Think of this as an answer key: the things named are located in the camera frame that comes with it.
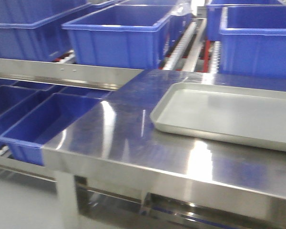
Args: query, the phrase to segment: bin rim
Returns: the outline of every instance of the bin rim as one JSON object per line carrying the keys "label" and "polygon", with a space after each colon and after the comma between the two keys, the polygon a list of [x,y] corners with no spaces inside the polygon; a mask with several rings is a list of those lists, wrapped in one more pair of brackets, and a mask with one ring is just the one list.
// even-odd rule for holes
{"label": "bin rim", "polygon": [[[249,8],[260,6],[232,6],[223,7],[220,30],[221,35],[264,35],[264,36],[286,36],[286,29],[255,29],[255,28],[228,28],[228,11],[232,8]],[[265,7],[286,7],[286,6],[263,6]]]}
{"label": "bin rim", "polygon": [[80,18],[74,19],[67,23],[62,24],[62,28],[66,30],[87,30],[87,31],[128,31],[128,32],[138,32],[138,31],[146,31],[146,32],[154,32],[160,30],[170,19],[171,14],[168,11],[162,18],[156,21],[151,26],[130,26],[130,25],[87,25],[87,24],[77,24],[84,18],[90,17],[91,15],[101,13],[105,10],[110,10],[115,7],[137,7],[133,5],[114,5],[108,8],[98,10],[96,12],[92,12],[90,14],[84,15]]}

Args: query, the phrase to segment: floor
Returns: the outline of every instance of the floor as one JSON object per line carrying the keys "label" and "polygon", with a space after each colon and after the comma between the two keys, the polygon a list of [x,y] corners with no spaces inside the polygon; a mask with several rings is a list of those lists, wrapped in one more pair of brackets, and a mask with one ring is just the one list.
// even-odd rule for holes
{"label": "floor", "polygon": [[0,229],[63,229],[55,183],[0,169]]}

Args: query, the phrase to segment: stainless steel frame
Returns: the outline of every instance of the stainless steel frame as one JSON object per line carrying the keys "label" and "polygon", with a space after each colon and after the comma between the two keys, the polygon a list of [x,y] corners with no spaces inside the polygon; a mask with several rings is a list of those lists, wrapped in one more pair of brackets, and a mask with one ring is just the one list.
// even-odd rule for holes
{"label": "stainless steel frame", "polygon": [[[195,69],[205,23],[203,20],[184,71]],[[141,70],[0,59],[0,78],[110,90],[139,73]],[[46,167],[6,155],[0,156],[0,167],[56,180],[67,229],[128,228],[124,223],[128,220],[135,222],[131,228],[181,229],[185,225],[214,229],[226,225],[286,229],[286,153],[154,131],[149,113],[177,82],[269,85],[267,80],[252,81],[250,77],[147,71],[117,97],[68,127],[62,145],[60,135],[50,141],[43,149]],[[271,85],[274,88],[270,89],[286,90],[286,82]],[[96,134],[89,139],[93,127]],[[249,168],[252,180],[247,180],[240,168]],[[87,204],[90,191],[138,203],[141,210],[135,214],[109,207],[95,211]],[[159,206],[168,211],[159,211]]]}
{"label": "stainless steel frame", "polygon": [[0,78],[116,90],[142,70],[0,59]]}
{"label": "stainless steel frame", "polygon": [[286,152],[154,129],[149,114],[170,85],[207,81],[286,90],[281,80],[147,71],[69,126],[64,140],[53,138],[43,149],[46,166],[123,199],[143,203],[152,193],[257,222],[248,228],[285,229]]}

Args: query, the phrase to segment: stainless steel tabletop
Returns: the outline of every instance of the stainless steel tabletop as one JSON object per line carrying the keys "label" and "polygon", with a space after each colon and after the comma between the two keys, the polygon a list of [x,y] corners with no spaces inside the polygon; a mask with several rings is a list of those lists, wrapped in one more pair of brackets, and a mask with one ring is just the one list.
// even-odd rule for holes
{"label": "stainless steel tabletop", "polygon": [[286,226],[286,152],[155,130],[150,112],[177,82],[286,91],[279,79],[144,71],[46,144],[45,165],[119,195],[150,192]]}

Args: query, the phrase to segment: metal tray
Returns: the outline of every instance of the metal tray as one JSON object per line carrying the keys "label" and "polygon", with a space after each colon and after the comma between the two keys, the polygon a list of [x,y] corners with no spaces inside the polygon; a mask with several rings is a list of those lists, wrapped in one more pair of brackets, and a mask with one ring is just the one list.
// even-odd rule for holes
{"label": "metal tray", "polygon": [[286,151],[286,92],[176,83],[150,117],[163,132]]}

